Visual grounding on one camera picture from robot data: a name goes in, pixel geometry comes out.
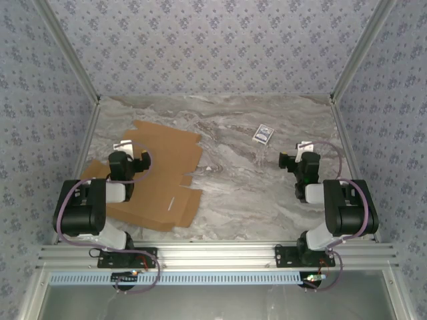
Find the aluminium frame post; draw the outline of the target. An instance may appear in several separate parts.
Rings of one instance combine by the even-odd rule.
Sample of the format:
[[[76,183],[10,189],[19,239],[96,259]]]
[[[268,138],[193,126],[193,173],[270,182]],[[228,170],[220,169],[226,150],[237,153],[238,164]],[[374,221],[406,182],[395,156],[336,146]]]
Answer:
[[[53,36],[56,44],[59,46],[64,58],[68,62],[74,75],[77,77],[79,84],[88,96],[89,100],[97,104],[99,97],[95,90],[95,87],[91,83],[89,75],[84,69],[77,52],[73,48],[70,40],[67,38],[58,18],[52,10],[47,0],[32,0],[38,14],[41,16],[44,24],[48,28],[49,32]]]
[[[341,75],[330,93],[331,102],[337,104],[363,62],[397,0],[379,0]]]

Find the aluminium table side rail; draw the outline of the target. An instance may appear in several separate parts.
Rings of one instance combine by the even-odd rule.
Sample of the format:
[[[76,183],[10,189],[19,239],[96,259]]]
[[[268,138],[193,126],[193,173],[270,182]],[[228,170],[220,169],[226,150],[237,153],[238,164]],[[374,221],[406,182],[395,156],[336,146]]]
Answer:
[[[75,196],[77,189],[82,186],[85,182],[90,181],[91,179],[80,179],[83,172],[83,165],[85,163],[89,147],[93,138],[97,120],[99,117],[100,107],[99,102],[94,104],[93,110],[89,117],[89,122],[85,133],[83,135],[83,143],[81,144],[79,155],[77,156],[77,161],[75,162],[75,167],[71,176],[71,179],[63,182],[62,188],[59,192],[58,202],[53,214],[52,225],[54,226],[55,238],[52,241],[53,245],[59,243],[71,245],[74,247],[90,247],[91,243],[79,243],[77,240],[70,240],[65,237],[64,232],[62,231],[62,222],[65,216],[65,210],[73,201],[72,197]]]
[[[356,160],[355,153],[352,149],[350,143],[350,136],[347,132],[344,118],[340,112],[340,108],[337,103],[331,100],[331,109],[334,116],[334,121],[336,123],[336,128],[338,130],[338,135],[340,138],[340,143],[342,146],[342,173],[341,178],[348,180],[358,180],[362,179],[362,174],[360,172],[358,162]]]

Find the grey metal sheet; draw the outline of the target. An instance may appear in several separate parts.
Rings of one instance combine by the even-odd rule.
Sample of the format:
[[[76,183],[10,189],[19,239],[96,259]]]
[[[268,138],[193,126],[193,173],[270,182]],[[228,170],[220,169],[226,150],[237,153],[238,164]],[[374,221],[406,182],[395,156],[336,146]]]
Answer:
[[[39,320],[396,320],[383,276],[346,271],[327,291],[297,285],[52,286]]]

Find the aluminium mounting rail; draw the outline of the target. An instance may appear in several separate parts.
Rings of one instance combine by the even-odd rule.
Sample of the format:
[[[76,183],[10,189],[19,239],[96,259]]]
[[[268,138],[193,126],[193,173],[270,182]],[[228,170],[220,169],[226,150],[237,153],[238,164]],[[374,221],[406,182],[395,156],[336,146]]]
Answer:
[[[279,241],[137,241],[138,247],[155,247],[164,271],[266,271],[276,268]],[[399,268],[396,250],[389,243],[357,240],[335,247],[344,270]],[[97,261],[87,247],[66,243],[44,245],[37,268],[57,271],[94,270]]]

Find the brown cardboard box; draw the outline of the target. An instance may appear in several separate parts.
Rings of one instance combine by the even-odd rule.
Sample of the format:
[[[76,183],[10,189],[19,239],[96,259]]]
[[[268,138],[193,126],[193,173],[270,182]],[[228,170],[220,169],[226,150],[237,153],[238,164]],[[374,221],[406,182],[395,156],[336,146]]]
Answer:
[[[195,171],[203,149],[201,136],[147,121],[133,122],[122,139],[135,142],[133,152],[146,149],[152,164],[138,173],[133,195],[128,202],[107,204],[107,215],[117,220],[155,231],[189,227],[199,209],[200,189],[192,189]]]

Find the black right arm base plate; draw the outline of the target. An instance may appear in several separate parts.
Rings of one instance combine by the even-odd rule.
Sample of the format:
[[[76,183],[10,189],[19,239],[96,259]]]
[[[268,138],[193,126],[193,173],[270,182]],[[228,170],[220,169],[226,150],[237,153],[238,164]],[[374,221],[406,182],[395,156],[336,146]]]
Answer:
[[[296,246],[276,245],[274,248],[277,268],[335,267],[334,258],[323,251],[299,250]]]

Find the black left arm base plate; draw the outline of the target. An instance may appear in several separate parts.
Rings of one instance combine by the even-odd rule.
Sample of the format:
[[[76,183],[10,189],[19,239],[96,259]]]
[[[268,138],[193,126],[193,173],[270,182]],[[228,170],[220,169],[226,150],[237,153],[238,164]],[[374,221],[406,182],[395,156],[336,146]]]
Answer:
[[[97,259],[97,267],[100,269],[153,269],[157,258],[157,248],[136,247],[135,249],[124,249],[120,251],[104,251],[91,248],[89,256]]]

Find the small white packet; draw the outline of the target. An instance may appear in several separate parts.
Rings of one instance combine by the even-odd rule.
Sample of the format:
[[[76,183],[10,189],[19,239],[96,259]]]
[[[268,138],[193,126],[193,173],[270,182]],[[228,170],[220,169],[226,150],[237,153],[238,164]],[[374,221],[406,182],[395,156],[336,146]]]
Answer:
[[[275,130],[267,125],[260,124],[257,128],[252,140],[263,145],[267,145],[274,134]]]

